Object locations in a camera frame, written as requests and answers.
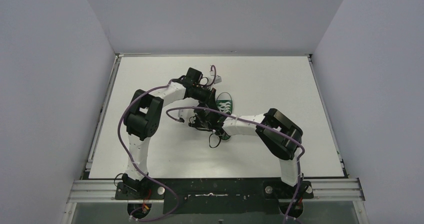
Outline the green canvas sneaker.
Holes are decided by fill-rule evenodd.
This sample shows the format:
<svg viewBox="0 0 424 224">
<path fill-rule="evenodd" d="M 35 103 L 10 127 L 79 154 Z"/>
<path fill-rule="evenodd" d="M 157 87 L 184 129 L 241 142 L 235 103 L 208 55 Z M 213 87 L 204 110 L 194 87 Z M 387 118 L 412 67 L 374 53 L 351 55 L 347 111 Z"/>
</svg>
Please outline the green canvas sneaker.
<svg viewBox="0 0 424 224">
<path fill-rule="evenodd" d="M 220 93 L 217 96 L 215 102 L 216 102 L 218 109 L 221 112 L 226 113 L 228 115 L 232 115 L 234 105 L 233 105 L 232 96 L 230 95 L 229 92 Z"/>
</svg>

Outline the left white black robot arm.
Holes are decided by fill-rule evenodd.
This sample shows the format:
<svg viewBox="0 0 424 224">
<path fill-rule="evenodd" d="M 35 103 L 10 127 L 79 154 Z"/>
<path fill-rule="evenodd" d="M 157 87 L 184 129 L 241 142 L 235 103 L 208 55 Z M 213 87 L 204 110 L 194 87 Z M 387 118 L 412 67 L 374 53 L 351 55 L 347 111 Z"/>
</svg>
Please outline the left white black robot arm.
<svg viewBox="0 0 424 224">
<path fill-rule="evenodd" d="M 164 106 L 175 101 L 192 98 L 203 107 L 217 110 L 213 85 L 217 82 L 217 71 L 211 66 L 212 79 L 201 84 L 202 72 L 189 68 L 179 78 L 171 79 L 167 85 L 152 88 L 148 91 L 137 90 L 132 101 L 125 109 L 118 126 L 125 125 L 129 137 L 129 146 L 123 142 L 119 133 L 118 139 L 128 155 L 128 166 L 122 175 L 125 188 L 135 198 L 146 197 L 152 184 L 167 189 L 163 183 L 149 177 L 147 169 L 148 146 L 151 137 L 156 133 Z"/>
</svg>

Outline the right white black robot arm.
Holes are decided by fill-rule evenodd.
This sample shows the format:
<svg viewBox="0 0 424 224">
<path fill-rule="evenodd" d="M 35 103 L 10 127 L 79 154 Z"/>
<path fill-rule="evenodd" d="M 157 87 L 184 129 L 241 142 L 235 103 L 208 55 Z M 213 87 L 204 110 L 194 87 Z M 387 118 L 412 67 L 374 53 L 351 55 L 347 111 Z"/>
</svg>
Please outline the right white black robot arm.
<svg viewBox="0 0 424 224">
<path fill-rule="evenodd" d="M 303 180 L 300 159 L 305 154 L 303 131 L 279 110 L 271 108 L 265 114 L 239 116 L 195 107 L 187 122 L 189 127 L 212 132 L 220 140 L 236 135 L 258 137 L 279 160 L 282 193 L 294 197 L 300 192 Z"/>
</svg>

